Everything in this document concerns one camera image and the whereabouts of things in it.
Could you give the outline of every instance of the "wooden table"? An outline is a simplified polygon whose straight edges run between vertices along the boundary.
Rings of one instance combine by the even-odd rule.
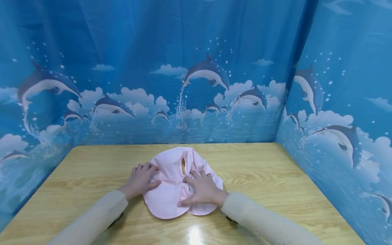
[[[131,169],[178,145],[75,147],[0,234],[0,244],[45,244],[107,192]],[[299,223],[325,244],[363,244],[313,182],[276,143],[201,144],[193,147],[223,179],[228,191],[248,195]],[[215,210],[173,220],[152,216],[141,198],[94,244],[267,244]]]

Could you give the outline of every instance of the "folded garment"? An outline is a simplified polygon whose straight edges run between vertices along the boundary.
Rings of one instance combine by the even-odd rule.
[[[184,173],[181,163],[185,162]],[[154,190],[143,195],[144,202],[150,212],[159,219],[173,219],[185,212],[193,215],[207,215],[217,206],[212,204],[195,204],[190,207],[177,207],[177,203],[194,193],[193,188],[182,180],[186,175],[193,178],[191,171],[211,173],[216,186],[223,189],[222,179],[219,178],[208,163],[191,147],[177,147],[159,153],[151,161],[159,167],[159,173],[151,181],[161,180],[162,183]]]

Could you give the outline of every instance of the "sleeve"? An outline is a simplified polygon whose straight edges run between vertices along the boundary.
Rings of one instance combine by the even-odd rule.
[[[323,244],[298,224],[237,192],[229,194],[222,212],[246,228],[261,234],[271,245]]]
[[[127,207],[125,195],[112,191],[55,236],[49,245],[91,244]]]

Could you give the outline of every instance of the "blue curtain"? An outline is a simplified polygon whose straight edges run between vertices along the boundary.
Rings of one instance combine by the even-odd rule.
[[[76,145],[277,141],[366,243],[390,242],[391,13],[3,0],[0,230]]]

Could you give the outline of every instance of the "hand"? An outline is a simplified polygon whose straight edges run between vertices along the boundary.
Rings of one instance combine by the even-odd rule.
[[[196,203],[211,203],[222,207],[229,193],[215,185],[211,174],[205,174],[204,171],[200,171],[200,175],[196,171],[191,171],[191,174],[195,179],[186,176],[183,182],[191,185],[195,193],[188,199],[180,201],[177,206],[184,207]]]
[[[139,164],[137,167],[132,169],[132,174],[122,187],[118,188],[119,191],[125,194],[127,201],[132,198],[146,193],[152,189],[157,188],[161,181],[157,180],[155,182],[149,183],[151,177],[157,173],[158,167],[152,165],[151,163],[146,163],[144,165]]]

